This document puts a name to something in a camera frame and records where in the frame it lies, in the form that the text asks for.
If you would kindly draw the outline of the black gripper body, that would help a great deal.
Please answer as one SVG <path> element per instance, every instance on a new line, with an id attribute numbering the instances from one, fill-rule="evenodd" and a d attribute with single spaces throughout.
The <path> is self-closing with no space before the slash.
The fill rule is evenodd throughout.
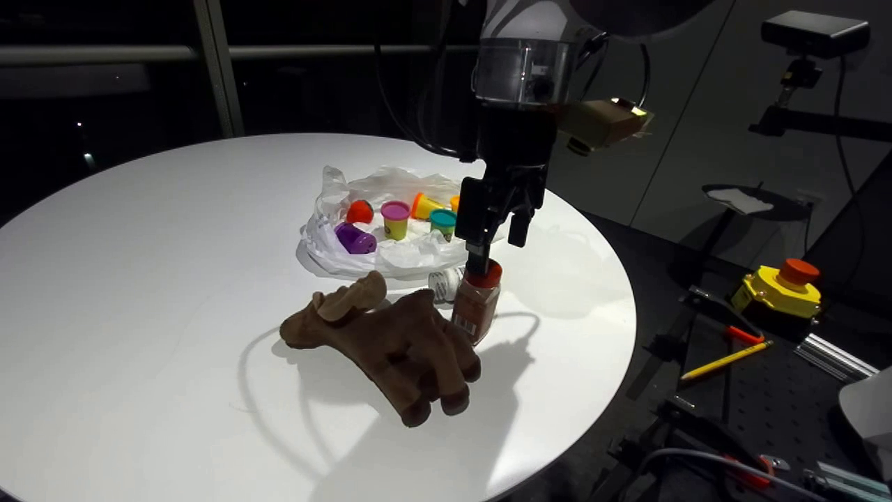
<path id="1" fill-rule="evenodd" d="M 547 164 L 557 126 L 550 108 L 482 102 L 470 154 L 484 162 L 480 178 L 461 190 L 463 221 L 532 215 L 544 204 Z"/>

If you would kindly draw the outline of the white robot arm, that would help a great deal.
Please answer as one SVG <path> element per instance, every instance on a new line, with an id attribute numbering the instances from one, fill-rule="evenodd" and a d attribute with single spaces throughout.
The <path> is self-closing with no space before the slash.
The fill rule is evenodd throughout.
<path id="1" fill-rule="evenodd" d="M 469 264 L 484 267 L 502 224 L 528 242 L 544 206 L 557 119 L 571 108 L 569 83 L 592 30 L 621 38 L 667 33 L 710 0 L 484 0 L 470 95 L 477 118 L 463 160 L 484 172 L 461 183 L 456 238 Z"/>

